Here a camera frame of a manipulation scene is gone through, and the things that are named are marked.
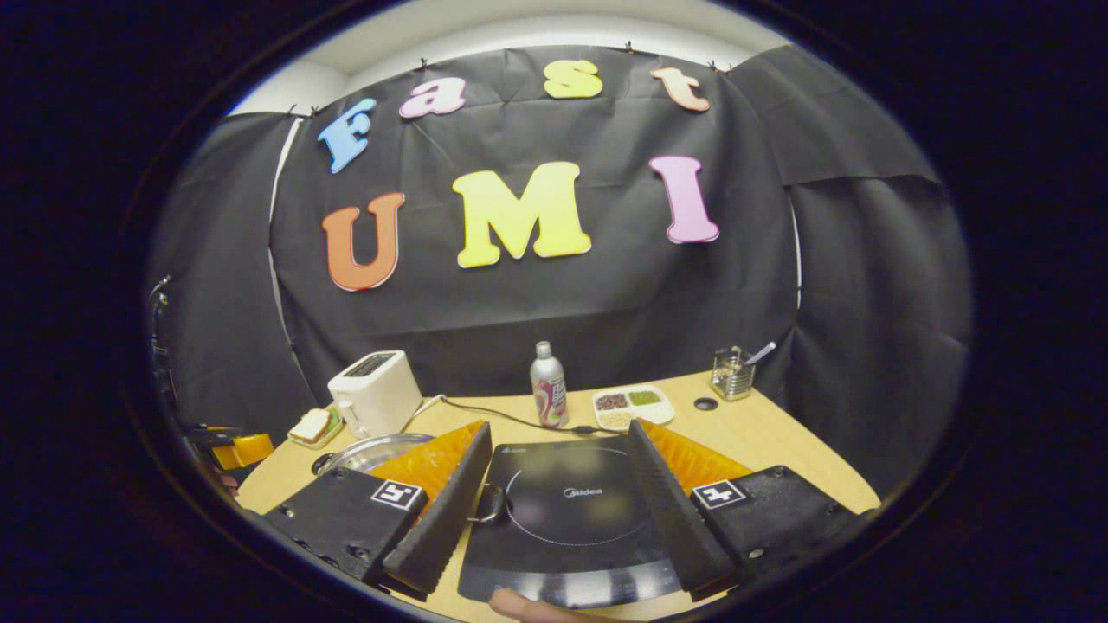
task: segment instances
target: pot handle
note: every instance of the pot handle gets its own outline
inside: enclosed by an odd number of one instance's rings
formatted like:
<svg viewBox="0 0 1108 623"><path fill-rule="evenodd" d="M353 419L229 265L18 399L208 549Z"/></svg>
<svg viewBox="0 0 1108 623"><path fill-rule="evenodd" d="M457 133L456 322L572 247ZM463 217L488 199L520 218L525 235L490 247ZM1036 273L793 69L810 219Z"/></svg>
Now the pot handle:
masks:
<svg viewBox="0 0 1108 623"><path fill-rule="evenodd" d="M488 523L488 522L496 519L497 517L500 517L500 513L502 513L504 511L504 504L505 504L505 499L506 499L506 496L504 496L504 490L501 489L499 484L493 484L492 482L485 482L484 487L485 488L492 488L492 490L493 490L492 511L490 511L489 514L486 514L484 517L471 517L471 518L469 518L470 522L472 522L472 523ZM484 491L483 490L481 492L481 498L484 499Z"/></svg>
<svg viewBox="0 0 1108 623"><path fill-rule="evenodd" d="M320 455L319 458L316 459L316 462L311 463L311 473L314 476L319 476L319 470L324 469L324 466L327 464L327 461L331 460L331 457L334 456L335 452L327 452L326 455Z"/></svg>

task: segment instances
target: wooden table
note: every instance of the wooden table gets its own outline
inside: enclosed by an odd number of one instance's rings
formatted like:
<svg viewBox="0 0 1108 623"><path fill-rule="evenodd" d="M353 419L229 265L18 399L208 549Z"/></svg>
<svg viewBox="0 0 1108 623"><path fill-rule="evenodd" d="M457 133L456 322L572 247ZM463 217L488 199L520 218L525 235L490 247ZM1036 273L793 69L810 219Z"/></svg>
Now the wooden table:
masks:
<svg viewBox="0 0 1108 623"><path fill-rule="evenodd" d="M853 468L757 390L747 398L735 402L719 400L719 408L711 411L701 411L694 407L693 404L697 398L719 398L711 390L708 381L709 372L707 371L652 381L669 398L677 412L673 421L667 425L670 430L722 452L755 471L777 464L788 466L854 512L873 509L881 503L873 489ZM599 389L570 392L570 423L566 425L567 428L579 425L596 426L592 397L597 391ZM452 400L504 411L514 417L537 422L534 398L530 395L452 398ZM500 416L485 416L442 402L435 404L412 419L404 432L439 436L475 419L485 419L490 422L494 446L578 439L572 433L532 428ZM337 452L355 441L357 439L347 428L343 428L335 439L319 450L309 450L304 446L285 441L243 482L238 490L238 502L244 508L259 513L268 512L311 482L315 478L311 474L311 463L320 455ZM425 603L403 595L396 596L420 607L462 621L510 621L495 614L486 603L468 600L458 594L458 578L462 568L465 544L469 542L469 530L466 527L462 533L458 548L442 574L438 590L428 596ZM724 593L720 593L712 599L719 599L722 595ZM594 609L587 612L645 621L685 612L708 603L712 599L694 604L688 593L677 592L652 600Z"/></svg>

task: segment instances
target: black induction cooker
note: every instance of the black induction cooker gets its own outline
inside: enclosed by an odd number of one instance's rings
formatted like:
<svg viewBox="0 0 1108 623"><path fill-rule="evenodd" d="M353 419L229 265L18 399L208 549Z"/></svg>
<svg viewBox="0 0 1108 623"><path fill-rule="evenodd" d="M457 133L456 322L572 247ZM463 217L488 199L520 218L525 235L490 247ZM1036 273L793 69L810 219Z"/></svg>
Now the black induction cooker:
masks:
<svg viewBox="0 0 1108 623"><path fill-rule="evenodd" d="M625 438L496 446L486 482L504 513L470 533L458 592L501 586L567 607L603 607L680 590L643 502Z"/></svg>

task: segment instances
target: aluminum bottle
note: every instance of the aluminum bottle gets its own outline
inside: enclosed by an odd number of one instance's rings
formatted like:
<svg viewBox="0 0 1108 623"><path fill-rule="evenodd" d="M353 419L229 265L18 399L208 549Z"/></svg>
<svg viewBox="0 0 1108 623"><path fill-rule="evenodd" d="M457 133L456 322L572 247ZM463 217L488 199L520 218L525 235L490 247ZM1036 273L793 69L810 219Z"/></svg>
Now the aluminum bottle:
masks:
<svg viewBox="0 0 1108 623"><path fill-rule="evenodd" d="M535 361L531 364L531 389L538 407L538 422L558 428L570 421L565 409L565 372L562 364L551 355L551 343L535 345Z"/></svg>

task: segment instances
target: white toaster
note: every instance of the white toaster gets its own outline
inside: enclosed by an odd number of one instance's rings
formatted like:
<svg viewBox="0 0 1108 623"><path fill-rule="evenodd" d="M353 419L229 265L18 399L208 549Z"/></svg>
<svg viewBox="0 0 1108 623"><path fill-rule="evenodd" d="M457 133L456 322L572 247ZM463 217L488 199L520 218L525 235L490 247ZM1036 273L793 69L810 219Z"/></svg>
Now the white toaster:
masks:
<svg viewBox="0 0 1108 623"><path fill-rule="evenodd" d="M400 432L423 401L403 350L379 350L327 384L342 419L359 439Z"/></svg>

